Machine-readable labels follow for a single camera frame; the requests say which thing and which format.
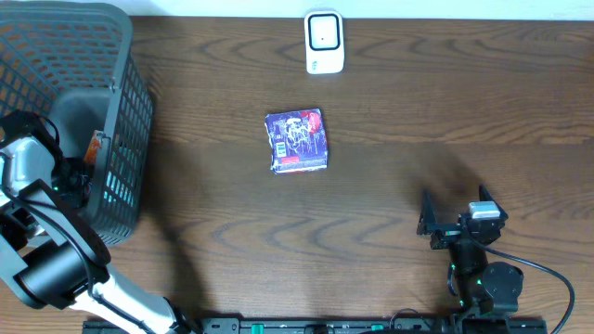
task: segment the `white wall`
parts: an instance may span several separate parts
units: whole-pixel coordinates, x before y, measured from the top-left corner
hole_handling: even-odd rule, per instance
[[[594,20],[594,0],[78,0],[129,15],[302,18],[333,8],[346,18]]]

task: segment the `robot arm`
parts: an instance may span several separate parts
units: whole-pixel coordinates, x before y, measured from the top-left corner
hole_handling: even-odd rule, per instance
[[[39,120],[17,112],[2,127],[0,278],[20,300],[84,310],[130,333],[199,333],[167,300],[111,266],[99,236],[49,186],[69,166]],[[42,233],[48,241],[21,257],[28,239]]]

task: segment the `wooden table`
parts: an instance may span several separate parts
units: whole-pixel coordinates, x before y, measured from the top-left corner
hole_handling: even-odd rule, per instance
[[[299,19],[133,23],[158,110],[138,229],[111,254],[140,286],[193,315],[443,312],[448,253],[415,235],[420,192],[454,220],[485,183],[510,215],[494,246],[565,274],[564,333],[591,332],[594,23],[349,19],[344,71],[321,76]],[[329,168],[273,175],[264,116],[312,107]],[[520,314],[553,329],[565,286],[520,267]],[[86,319],[0,295],[2,333]]]

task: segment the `laundry basket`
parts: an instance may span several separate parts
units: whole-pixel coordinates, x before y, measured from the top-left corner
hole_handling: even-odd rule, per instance
[[[67,158],[84,154],[95,130],[105,133],[79,214],[109,246],[136,226],[153,119],[131,43],[132,23],[115,6],[0,3],[0,117],[15,109],[48,117]]]

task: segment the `green led light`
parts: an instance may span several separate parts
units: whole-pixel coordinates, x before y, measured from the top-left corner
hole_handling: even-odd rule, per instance
[[[264,334],[264,325],[253,324],[252,325],[252,334]]]

